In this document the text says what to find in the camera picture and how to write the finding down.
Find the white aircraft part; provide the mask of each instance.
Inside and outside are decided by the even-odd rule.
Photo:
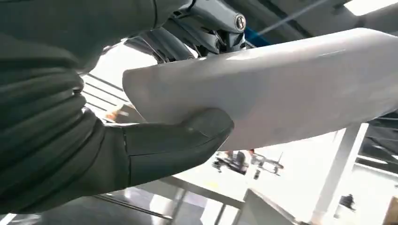
[[[217,107],[235,122],[221,150],[286,143],[398,108],[398,37],[354,29],[128,70],[123,87],[148,122]]]

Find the metal bolt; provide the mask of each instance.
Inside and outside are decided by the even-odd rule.
[[[246,19],[243,15],[238,15],[235,20],[236,27],[239,31],[242,31],[246,27]]]

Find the metal beam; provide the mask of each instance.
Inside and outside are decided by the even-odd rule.
[[[281,8],[279,8],[276,4],[274,4],[271,0],[261,0],[261,3],[271,10],[273,13],[279,16],[280,20],[287,18],[289,15],[284,12]],[[286,22],[292,28],[296,29],[303,37],[311,38],[313,35],[307,31],[304,27],[302,27],[296,20],[292,19]]]
[[[383,158],[383,157],[377,157],[377,156],[374,156],[374,155],[370,155],[370,154],[363,154],[363,153],[361,153],[361,154],[359,154],[359,155],[360,155],[360,156],[369,157],[369,158],[378,159],[378,160],[384,161],[384,162],[386,162],[386,163],[392,163],[392,164],[396,164],[396,165],[398,165],[398,161],[394,161],[394,160],[386,159],[386,158]]]
[[[369,126],[369,129],[367,130],[366,136],[367,137],[372,137],[372,138],[375,138],[375,139],[389,140],[389,141],[398,142],[398,134],[395,131],[389,130],[389,129],[385,129],[385,128],[380,128],[380,127]]]
[[[108,103],[108,104],[110,104],[110,105],[117,106],[115,103],[112,103],[112,102],[110,102],[110,101],[108,101],[108,100],[105,100],[105,99],[100,98],[100,97],[98,97],[98,96],[96,96],[96,95],[93,95],[93,94],[91,94],[91,93],[88,93],[87,91],[82,91],[82,93],[84,93],[84,94],[86,94],[86,95],[90,95],[90,96],[92,96],[92,97],[94,97],[94,98],[96,98],[96,99],[99,99],[99,100],[101,100],[101,101],[103,101],[103,102],[106,102],[106,103]]]
[[[398,113],[391,112],[389,114],[386,114],[384,116],[379,117],[378,119],[381,119],[381,120],[398,120]]]
[[[103,110],[103,111],[107,111],[106,109],[104,109],[104,108],[102,108],[102,107],[99,107],[98,105],[94,105],[93,103],[90,103],[90,102],[87,102],[86,103],[87,105],[91,105],[91,106],[94,106],[94,107],[96,107],[96,108],[99,108],[100,110]]]
[[[118,98],[118,99],[120,99],[120,100],[122,100],[122,101],[129,102],[128,100],[126,100],[126,99],[124,99],[124,98],[122,98],[122,97],[120,97],[120,96],[114,95],[114,94],[112,94],[112,93],[110,93],[110,92],[108,92],[108,91],[106,91],[106,90],[104,90],[104,89],[101,89],[101,88],[99,88],[99,87],[97,87],[97,86],[95,86],[95,85],[92,85],[92,84],[90,84],[89,82],[86,82],[85,84],[88,85],[88,86],[91,86],[91,87],[93,87],[93,88],[96,88],[96,89],[98,89],[98,90],[100,90],[100,91],[102,91],[102,92],[104,92],[104,93],[107,93],[107,94],[109,94],[109,95],[111,95],[111,96],[113,96],[113,97],[115,97],[115,98]]]
[[[365,159],[357,158],[356,162],[359,164],[367,165],[373,168],[377,168],[384,171],[389,171],[391,173],[398,173],[398,165],[396,164],[380,164]]]
[[[92,75],[90,73],[86,74],[86,76],[89,76],[89,77],[94,78],[94,79],[96,79],[98,81],[101,81],[102,83],[105,83],[105,84],[107,84],[107,85],[109,85],[109,86],[111,86],[111,87],[113,87],[113,88],[115,88],[115,89],[117,89],[119,91],[123,91],[123,89],[121,89],[120,87],[118,87],[118,86],[116,86],[116,85],[114,85],[112,83],[109,83],[108,81],[102,80],[101,78],[96,77],[96,76],[94,76],[94,75]]]
[[[398,131],[398,120],[380,120],[374,119],[368,122],[371,126],[376,128],[384,128]]]
[[[367,140],[372,141],[376,146],[380,146],[380,148],[378,148],[378,149],[380,149],[390,155],[398,155],[398,152],[395,151],[396,145],[391,144],[390,141],[383,141],[383,143],[381,143],[379,140],[375,140],[374,138],[371,138],[371,137],[368,137]]]
[[[297,17],[303,15],[304,13],[310,11],[311,9],[314,9],[315,7],[327,2],[327,1],[328,0],[317,0],[317,1],[309,4],[308,6],[304,7],[303,9],[301,9],[299,11],[296,11],[295,13],[291,14],[290,16],[288,16],[288,17],[286,17],[286,18],[284,18],[284,19],[272,24],[271,26],[259,31],[259,34],[262,35],[262,34],[265,34],[265,33],[269,32],[269,31],[271,31],[273,29],[276,29],[276,28],[286,24],[287,22],[296,19]]]
[[[92,197],[101,199],[101,200],[106,201],[106,202],[109,202],[109,203],[117,204],[117,205],[120,205],[120,206],[129,208],[129,209],[132,209],[132,210],[136,210],[136,211],[139,211],[139,212],[143,212],[143,213],[149,214],[149,215],[151,215],[151,216],[156,216],[156,217],[159,217],[159,218],[162,218],[162,219],[165,219],[165,220],[172,220],[172,219],[173,219],[173,218],[170,217],[170,216],[162,215],[162,214],[157,213],[157,212],[153,212],[153,211],[150,211],[150,210],[146,210],[146,209],[140,208],[140,207],[138,207],[138,206],[131,205],[131,204],[128,204],[128,203],[119,201],[119,200],[117,200],[117,199],[115,199],[115,198],[108,197],[108,196],[106,196],[106,195],[94,195],[94,196],[92,196]]]

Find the robotic arm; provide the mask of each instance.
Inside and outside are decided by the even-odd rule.
[[[128,38],[124,44],[153,55],[158,63],[239,51],[246,47],[245,17],[223,0],[195,0],[175,11],[163,27]]]
[[[191,0],[0,1],[0,214],[150,182],[205,162],[233,121],[207,109],[180,124],[104,125],[79,74],[102,49],[159,27]]]

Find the ceiling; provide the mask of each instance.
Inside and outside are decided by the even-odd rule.
[[[294,20],[267,32],[263,37],[272,44],[330,34],[357,27],[398,33],[398,4],[355,16],[343,4],[349,0],[225,0],[246,16],[255,31],[320,2]]]
[[[288,23],[262,34],[270,44],[349,30],[370,28],[398,36],[398,4],[355,16],[343,5],[349,0],[226,0],[247,18],[250,29],[261,32],[268,26],[320,3]],[[384,161],[357,158],[357,163],[398,173],[398,111],[369,122],[360,155]]]

